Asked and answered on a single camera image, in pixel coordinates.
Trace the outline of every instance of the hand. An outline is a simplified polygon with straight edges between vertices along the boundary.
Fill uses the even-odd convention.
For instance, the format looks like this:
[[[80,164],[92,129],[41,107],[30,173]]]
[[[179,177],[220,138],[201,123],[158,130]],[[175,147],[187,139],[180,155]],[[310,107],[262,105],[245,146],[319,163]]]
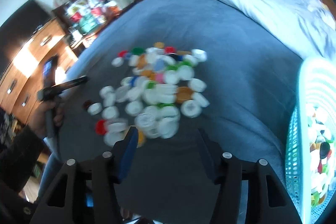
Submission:
[[[32,118],[30,119],[28,126],[39,138],[44,138],[47,135],[47,129],[45,125],[45,112],[53,109],[56,103],[53,101],[42,102],[35,110]],[[63,123],[63,110],[58,107],[56,110],[56,116],[54,117],[55,126],[60,127]]]

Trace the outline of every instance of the bed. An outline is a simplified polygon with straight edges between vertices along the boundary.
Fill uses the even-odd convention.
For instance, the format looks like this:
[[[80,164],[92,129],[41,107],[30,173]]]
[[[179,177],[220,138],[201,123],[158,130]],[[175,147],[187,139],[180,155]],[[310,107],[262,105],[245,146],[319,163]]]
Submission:
[[[111,66],[118,52],[157,41],[207,52],[208,61],[199,64],[195,77],[207,83],[203,94],[210,106],[198,118],[181,117],[173,138],[147,140],[137,149],[127,179],[115,189],[120,206],[163,223],[210,221],[219,187],[207,179],[201,164],[194,139],[198,127],[240,159],[265,158],[284,182],[286,136],[302,59],[218,0],[144,0],[101,33],[67,73],[68,80],[83,74],[91,80],[64,95],[61,160],[83,161],[109,150],[95,134],[101,116],[90,116],[82,104],[101,102],[103,86],[117,88],[132,74],[128,65]],[[125,103],[117,106],[120,116],[128,117]],[[246,200],[246,184],[242,195]],[[242,202],[239,223],[245,210]]]

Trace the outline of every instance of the light blue laundry basket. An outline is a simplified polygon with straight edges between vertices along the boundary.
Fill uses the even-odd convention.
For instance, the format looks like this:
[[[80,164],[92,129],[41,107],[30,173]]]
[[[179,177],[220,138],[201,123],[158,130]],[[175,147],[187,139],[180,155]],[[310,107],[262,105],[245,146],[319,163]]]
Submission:
[[[322,107],[328,113],[325,124],[336,135],[336,67],[324,58],[306,59],[298,76],[297,103],[287,136],[285,176],[287,191],[303,224],[314,223],[324,211],[335,189],[328,191],[325,202],[311,209],[310,142],[306,104]]]

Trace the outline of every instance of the wooden dresser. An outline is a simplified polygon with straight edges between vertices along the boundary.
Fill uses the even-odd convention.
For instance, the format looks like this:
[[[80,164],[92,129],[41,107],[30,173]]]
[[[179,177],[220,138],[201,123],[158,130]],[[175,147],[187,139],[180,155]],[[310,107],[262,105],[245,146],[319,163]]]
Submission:
[[[50,20],[23,46],[0,79],[0,106],[26,124],[40,104],[44,63],[58,54],[58,67],[66,72],[76,55],[64,43],[65,32],[56,18]]]

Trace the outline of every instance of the person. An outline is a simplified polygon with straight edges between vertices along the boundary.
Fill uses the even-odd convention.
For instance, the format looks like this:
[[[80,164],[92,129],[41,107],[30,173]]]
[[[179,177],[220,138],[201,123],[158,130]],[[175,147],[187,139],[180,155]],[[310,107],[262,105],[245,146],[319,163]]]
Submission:
[[[29,223],[37,203],[29,203],[18,193],[27,183],[33,167],[44,147],[46,137],[45,112],[57,108],[54,123],[63,122],[62,108],[53,101],[42,102],[27,126],[15,137],[11,146],[0,153],[0,223]],[[41,198],[62,164],[51,154],[41,180],[38,199]]]

